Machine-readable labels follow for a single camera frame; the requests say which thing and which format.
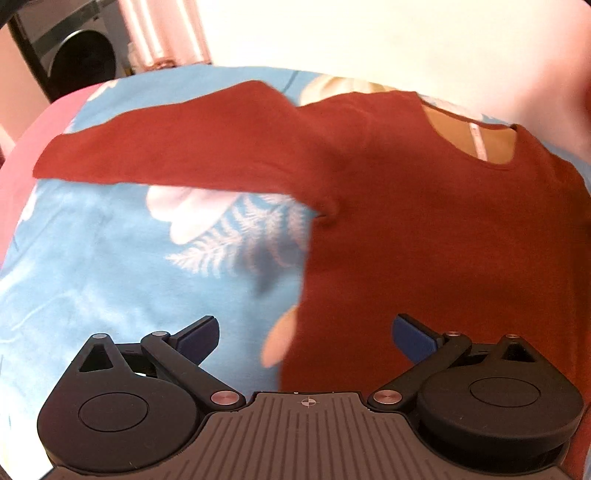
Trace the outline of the dark front-load washing machine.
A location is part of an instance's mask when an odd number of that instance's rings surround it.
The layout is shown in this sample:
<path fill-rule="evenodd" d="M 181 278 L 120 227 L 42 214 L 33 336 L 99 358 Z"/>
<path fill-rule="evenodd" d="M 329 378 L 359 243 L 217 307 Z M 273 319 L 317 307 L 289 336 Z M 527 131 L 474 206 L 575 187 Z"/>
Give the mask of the dark front-load washing machine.
<path fill-rule="evenodd" d="M 51 102 L 132 73 L 116 1 L 26 1 L 8 28 Z"/>

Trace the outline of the pink blanket edge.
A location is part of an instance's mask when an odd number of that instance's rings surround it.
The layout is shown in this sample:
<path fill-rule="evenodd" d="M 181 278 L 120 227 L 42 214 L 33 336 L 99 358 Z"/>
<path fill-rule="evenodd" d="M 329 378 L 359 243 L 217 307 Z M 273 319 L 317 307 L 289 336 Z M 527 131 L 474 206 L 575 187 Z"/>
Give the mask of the pink blanket edge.
<path fill-rule="evenodd" d="M 48 106 L 16 143 L 1 168 L 1 260 L 4 260 L 20 215 L 36 180 L 32 170 L 48 143 L 65 131 L 102 84 L 58 99 Z"/>

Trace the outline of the blue floral bed sheet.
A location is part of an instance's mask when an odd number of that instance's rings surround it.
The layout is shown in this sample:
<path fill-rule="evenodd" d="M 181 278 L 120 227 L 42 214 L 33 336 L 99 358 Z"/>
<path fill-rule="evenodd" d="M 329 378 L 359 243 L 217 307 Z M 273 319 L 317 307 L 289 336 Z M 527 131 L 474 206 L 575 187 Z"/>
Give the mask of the blue floral bed sheet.
<path fill-rule="evenodd" d="M 408 313 L 511 328 L 491 216 L 513 124 L 389 87 L 304 100 L 315 77 L 187 66 L 120 79 L 40 154 L 1 270 L 1 464 L 52 467 L 39 413 L 94 334 L 138 343 L 205 316 L 200 367 L 240 394 L 367 397 L 411 367 Z"/>

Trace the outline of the pink satin curtain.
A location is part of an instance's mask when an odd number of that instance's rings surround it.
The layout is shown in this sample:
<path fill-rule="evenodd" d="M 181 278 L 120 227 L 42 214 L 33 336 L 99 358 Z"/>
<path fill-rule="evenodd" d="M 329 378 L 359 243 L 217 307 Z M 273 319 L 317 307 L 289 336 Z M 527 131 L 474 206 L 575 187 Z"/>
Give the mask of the pink satin curtain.
<path fill-rule="evenodd" d="M 211 64 L 197 1 L 122 0 L 118 6 L 134 72 Z"/>

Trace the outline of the dark red knit sweater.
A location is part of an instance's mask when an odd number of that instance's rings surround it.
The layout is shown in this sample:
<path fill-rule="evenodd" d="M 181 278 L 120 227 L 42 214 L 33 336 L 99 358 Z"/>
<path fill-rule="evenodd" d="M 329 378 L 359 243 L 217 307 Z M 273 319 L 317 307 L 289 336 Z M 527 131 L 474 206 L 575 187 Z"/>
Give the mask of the dark red knit sweater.
<path fill-rule="evenodd" d="M 280 389 L 183 336 L 87 342 L 44 405 L 61 479 L 571 479 L 590 447 L 590 196 L 520 126 L 481 160 L 415 93 L 250 81 L 54 138 L 39 179 L 287 194 L 315 211 Z"/>

